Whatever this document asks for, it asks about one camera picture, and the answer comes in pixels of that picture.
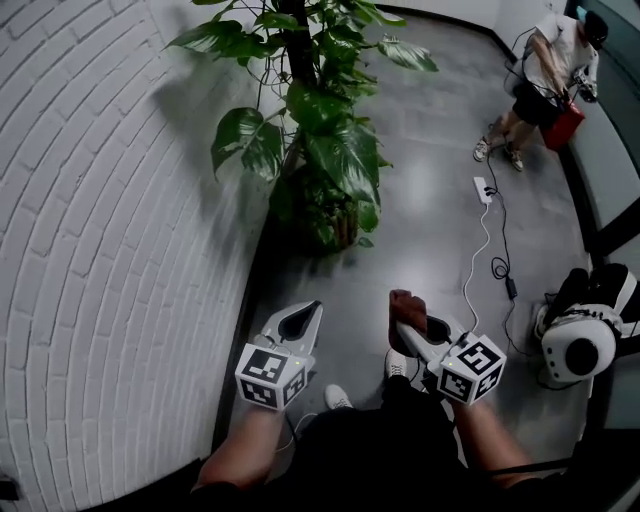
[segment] potted plant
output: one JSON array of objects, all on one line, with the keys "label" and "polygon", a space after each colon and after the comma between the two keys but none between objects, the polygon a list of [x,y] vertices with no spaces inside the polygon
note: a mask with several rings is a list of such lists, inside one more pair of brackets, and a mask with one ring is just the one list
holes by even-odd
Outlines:
[{"label": "potted plant", "polygon": [[[233,109],[218,124],[211,148],[214,172],[240,153],[247,171],[275,181],[271,211],[307,251],[335,252],[354,243],[359,227],[375,229],[379,168],[390,164],[378,152],[370,120],[354,114],[358,98],[375,94],[376,84],[358,64],[360,53],[376,49],[409,69],[437,67],[424,48],[388,36],[372,43],[362,29],[371,22],[402,26],[405,21],[367,0],[263,0],[259,7],[245,0],[193,3],[227,5],[168,46],[215,59],[234,58],[259,82],[256,108]],[[250,32],[238,21],[224,19],[237,9],[255,15]],[[264,62],[262,76],[252,72],[252,59]],[[282,108],[267,117],[259,111],[264,87],[283,101]],[[284,128],[287,115],[297,123],[291,133]],[[358,243],[372,245],[366,238]]]}]

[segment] white t-shirt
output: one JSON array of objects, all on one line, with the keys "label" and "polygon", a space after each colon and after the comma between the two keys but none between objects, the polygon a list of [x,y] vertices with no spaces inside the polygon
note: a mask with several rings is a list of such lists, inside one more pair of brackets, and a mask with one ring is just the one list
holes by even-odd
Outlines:
[{"label": "white t-shirt", "polygon": [[[551,45],[551,58],[555,64],[562,82],[568,87],[573,74],[578,69],[589,66],[589,79],[595,84],[598,68],[598,52],[588,44],[582,46],[578,37],[577,20],[558,14],[549,14],[538,25],[537,33],[542,34]],[[535,52],[530,52],[524,61],[524,73],[527,80],[537,86],[543,96],[550,98],[554,95],[553,81],[547,76]]]}]

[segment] gray floor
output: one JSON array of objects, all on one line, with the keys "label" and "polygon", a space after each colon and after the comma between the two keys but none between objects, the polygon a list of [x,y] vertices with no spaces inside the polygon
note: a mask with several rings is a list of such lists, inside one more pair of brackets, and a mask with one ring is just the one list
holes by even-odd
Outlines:
[{"label": "gray floor", "polygon": [[[489,38],[440,22],[409,18],[408,27],[386,30],[431,49],[440,72],[405,70],[373,52],[365,57],[368,72],[379,78],[380,93],[363,101],[360,112],[373,119],[384,155],[395,166],[381,176],[383,211],[371,236],[375,247],[317,261],[283,259],[270,272],[254,318],[257,333],[271,313],[286,305],[312,299],[324,303],[318,374],[290,408],[294,423],[303,414],[324,410],[323,390],[329,383],[341,385],[357,407],[379,404],[389,290],[411,290],[428,308],[473,324],[461,288],[485,235],[472,178],[484,176],[490,182],[490,174],[471,153],[487,125],[511,103],[502,89],[504,56]],[[369,39],[383,32],[373,27]],[[525,151],[524,173],[515,172],[501,153],[493,160],[509,212],[512,276],[519,292],[509,329],[521,346],[544,292],[556,291],[573,267],[587,266],[560,163],[541,144],[536,134]],[[501,323],[509,302],[504,282],[490,272],[491,258],[504,256],[501,223],[496,201],[486,221],[492,241],[477,258],[469,290],[481,319],[477,332],[507,352]],[[502,383],[488,400],[536,461],[570,455],[582,428],[588,385],[543,390],[516,356],[509,353]]]}]

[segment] white sneaker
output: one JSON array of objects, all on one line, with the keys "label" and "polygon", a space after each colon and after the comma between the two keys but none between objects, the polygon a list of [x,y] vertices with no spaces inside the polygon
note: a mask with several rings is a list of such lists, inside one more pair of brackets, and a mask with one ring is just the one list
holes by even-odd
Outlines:
[{"label": "white sneaker", "polygon": [[515,170],[518,172],[524,171],[524,163],[522,162],[522,155],[520,154],[520,151],[513,149],[510,142],[504,147],[504,150],[505,153],[507,153],[509,160],[511,160],[511,165],[513,165]]},{"label": "white sneaker", "polygon": [[392,348],[387,352],[384,358],[384,373],[389,377],[394,375],[407,376],[407,358]]},{"label": "white sneaker", "polygon": [[487,158],[490,150],[491,144],[489,144],[486,140],[484,140],[484,137],[482,137],[476,144],[476,148],[473,150],[473,158],[477,162],[482,162],[485,158]]},{"label": "white sneaker", "polygon": [[341,407],[353,408],[344,389],[336,384],[329,384],[325,388],[324,401],[327,403],[329,409],[340,409]]}]

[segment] brown cloth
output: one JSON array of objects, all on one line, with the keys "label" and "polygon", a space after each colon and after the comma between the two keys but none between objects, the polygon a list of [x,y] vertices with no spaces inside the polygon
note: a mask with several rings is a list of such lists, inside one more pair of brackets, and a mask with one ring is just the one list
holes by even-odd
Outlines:
[{"label": "brown cloth", "polygon": [[413,357],[396,329],[396,322],[402,322],[427,335],[427,306],[420,297],[414,297],[407,290],[391,290],[389,293],[389,344],[396,352]]}]

